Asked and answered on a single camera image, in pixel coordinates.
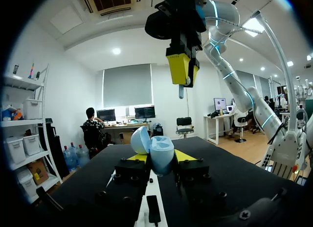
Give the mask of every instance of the white shelf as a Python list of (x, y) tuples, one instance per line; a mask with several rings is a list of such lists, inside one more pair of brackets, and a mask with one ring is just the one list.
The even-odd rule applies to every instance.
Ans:
[(39, 83), (37, 80), (23, 78), (15, 74), (9, 74), (4, 76), (4, 85), (12, 88), (34, 91), (37, 88), (42, 87), (44, 84)]
[(42, 119), (27, 119), (27, 120), (12, 120), (12, 121), (1, 121), (1, 127), (13, 127), (21, 125), (31, 125), (43, 123)]
[[(49, 176), (48, 180), (44, 181), (40, 185), (37, 185), (37, 188), (43, 187), (45, 191), (48, 191), (52, 186), (54, 186), (59, 181), (59, 179), (56, 176), (52, 175), (51, 173), (48, 173), (48, 176)], [(33, 197), (28, 197), (28, 200), (32, 204), (38, 198), (39, 196), (36, 194)]]
[(32, 161), (40, 159), (40, 158), (42, 158), (42, 157), (44, 157), (46, 155), (48, 155), (48, 151), (41, 150), (39, 153), (36, 153), (34, 155), (31, 155), (31, 156), (26, 155), (26, 159), (24, 161), (18, 163), (18, 164), (14, 163), (14, 162), (11, 162), (10, 167), (11, 167), (12, 170), (16, 170), (19, 167), (22, 167), (22, 166), (24, 166), (24, 165), (26, 165), (26, 164), (28, 164), (28, 163), (30, 163)]

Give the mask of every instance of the black shirt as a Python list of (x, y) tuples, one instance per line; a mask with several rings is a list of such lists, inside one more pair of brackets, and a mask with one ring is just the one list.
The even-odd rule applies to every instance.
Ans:
[(96, 127), (99, 131), (100, 134), (103, 134), (101, 129), (104, 129), (104, 123), (99, 123), (98, 121), (95, 120), (87, 120), (83, 126), (92, 126)]

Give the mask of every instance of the window blind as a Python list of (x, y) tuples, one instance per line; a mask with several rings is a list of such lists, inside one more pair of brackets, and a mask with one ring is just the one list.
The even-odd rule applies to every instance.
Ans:
[(104, 70), (104, 107), (151, 104), (150, 64)]
[(262, 87), (263, 98), (265, 96), (268, 96), (269, 98), (271, 98), (268, 79), (260, 77), (260, 82), (261, 82), (261, 87)]
[(248, 87), (256, 87), (254, 83), (253, 74), (249, 74), (243, 71), (236, 71), (241, 83), (247, 89)]

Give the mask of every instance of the black table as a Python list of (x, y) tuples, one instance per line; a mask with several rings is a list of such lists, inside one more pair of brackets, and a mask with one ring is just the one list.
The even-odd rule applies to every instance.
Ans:
[[(227, 193), (227, 206), (234, 211), (260, 198), (272, 198), (281, 187), (287, 189), (286, 211), (296, 202), (303, 187), (280, 178), (199, 137), (173, 140), (175, 149), (210, 164), (209, 174), (219, 191)], [(121, 158), (135, 155), (130, 145), (113, 145), (95, 156), (85, 167), (64, 182), (52, 197), (62, 206), (76, 204), (78, 198), (94, 203), (94, 194), (106, 187), (114, 166)], [(158, 177), (168, 226), (194, 226), (188, 204), (178, 194), (174, 174)]]

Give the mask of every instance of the computer monitor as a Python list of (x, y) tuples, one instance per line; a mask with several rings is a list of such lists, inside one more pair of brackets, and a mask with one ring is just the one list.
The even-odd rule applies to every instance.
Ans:
[(227, 113), (230, 113), (234, 108), (234, 105), (226, 105)]
[(155, 112), (154, 106), (145, 107), (144, 111), (145, 111), (146, 118), (155, 118), (156, 117), (156, 112)]
[(135, 108), (135, 118), (155, 118), (155, 107), (148, 106), (148, 107), (136, 107)]
[(225, 98), (214, 98), (215, 110), (219, 111), (220, 108), (226, 110), (226, 99)]
[(115, 109), (113, 109), (113, 110), (100, 110), (100, 111), (97, 111), (97, 116), (102, 121), (106, 121), (106, 122), (108, 122), (108, 121), (116, 121)]

